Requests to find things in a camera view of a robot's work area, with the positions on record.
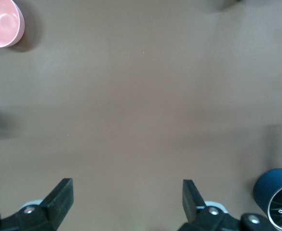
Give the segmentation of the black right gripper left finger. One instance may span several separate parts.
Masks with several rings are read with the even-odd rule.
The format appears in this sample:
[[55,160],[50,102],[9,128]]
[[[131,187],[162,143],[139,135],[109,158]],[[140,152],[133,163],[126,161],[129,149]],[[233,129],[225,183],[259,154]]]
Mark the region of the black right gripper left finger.
[[0,217],[0,231],[56,231],[73,205],[73,179],[62,179],[38,205]]

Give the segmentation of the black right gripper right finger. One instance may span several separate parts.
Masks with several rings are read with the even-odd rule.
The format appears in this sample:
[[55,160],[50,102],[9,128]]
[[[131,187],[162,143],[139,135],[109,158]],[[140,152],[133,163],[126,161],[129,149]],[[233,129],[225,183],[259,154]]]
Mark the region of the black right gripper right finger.
[[274,231],[268,219],[255,213],[244,213],[235,219],[221,208],[206,205],[192,180],[183,180],[182,205],[187,217],[180,231]]

